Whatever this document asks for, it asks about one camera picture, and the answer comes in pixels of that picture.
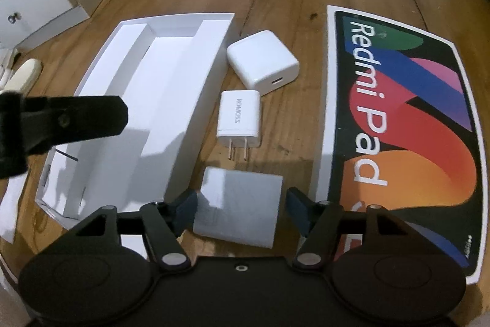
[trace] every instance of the black mount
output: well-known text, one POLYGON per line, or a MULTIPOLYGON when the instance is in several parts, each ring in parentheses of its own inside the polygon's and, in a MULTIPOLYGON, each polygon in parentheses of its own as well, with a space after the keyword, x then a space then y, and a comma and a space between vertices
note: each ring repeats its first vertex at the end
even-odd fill
POLYGON ((43 326, 454 326, 461 268, 386 209, 346 212, 296 188, 286 209, 307 239, 283 257, 200 257, 178 244, 197 210, 187 190, 139 212, 102 207, 35 256, 19 291, 43 326), (141 234, 149 260, 121 246, 141 234), (333 261, 342 234, 363 244, 333 261))
POLYGON ((0 94, 0 179, 28 170, 27 156, 70 142, 120 134, 127 106, 119 96, 27 97, 0 94))

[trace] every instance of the paper packaging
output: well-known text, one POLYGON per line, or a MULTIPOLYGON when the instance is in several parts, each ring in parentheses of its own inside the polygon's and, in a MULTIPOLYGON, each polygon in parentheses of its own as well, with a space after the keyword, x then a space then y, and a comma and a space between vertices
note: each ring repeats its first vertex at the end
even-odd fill
POLYGON ((128 125, 119 136, 57 146, 36 202, 70 228, 103 205, 136 211, 187 189, 236 40, 232 13, 121 22, 75 95, 119 95, 128 125))
POLYGON ((204 171, 194 233, 272 248, 282 176, 226 170, 204 171))
POLYGON ((29 172, 26 172, 8 179, 7 191, 0 203, 0 237, 11 244, 14 242, 19 200, 28 176, 29 172))

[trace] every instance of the cabinet knob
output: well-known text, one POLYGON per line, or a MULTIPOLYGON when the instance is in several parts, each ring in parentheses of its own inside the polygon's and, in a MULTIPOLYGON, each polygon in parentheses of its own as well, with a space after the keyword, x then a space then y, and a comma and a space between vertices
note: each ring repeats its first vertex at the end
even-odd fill
POLYGON ((17 20, 20 20, 21 17, 19 16, 18 13, 14 13, 13 15, 10 15, 7 20, 10 24, 15 24, 17 20))

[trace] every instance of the white drawer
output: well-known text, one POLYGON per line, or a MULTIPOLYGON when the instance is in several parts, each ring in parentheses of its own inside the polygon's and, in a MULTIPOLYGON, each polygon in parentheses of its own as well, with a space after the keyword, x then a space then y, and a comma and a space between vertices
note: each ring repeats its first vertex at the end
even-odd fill
POLYGON ((74 0, 0 0, 2 46, 18 45, 33 32, 74 6, 74 0))

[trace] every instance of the white power adapter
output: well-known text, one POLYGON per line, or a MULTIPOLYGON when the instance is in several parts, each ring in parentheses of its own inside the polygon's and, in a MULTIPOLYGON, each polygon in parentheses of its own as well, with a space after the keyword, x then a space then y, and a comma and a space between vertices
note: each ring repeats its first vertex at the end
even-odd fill
POLYGON ((247 89, 261 95, 296 79, 300 64, 271 31, 261 31, 228 46, 228 61, 247 89))
POLYGON ((233 149, 243 147, 247 159, 249 147, 260 146, 260 93, 256 90, 225 90, 221 93, 217 118, 218 143, 228 146, 228 158, 233 149))

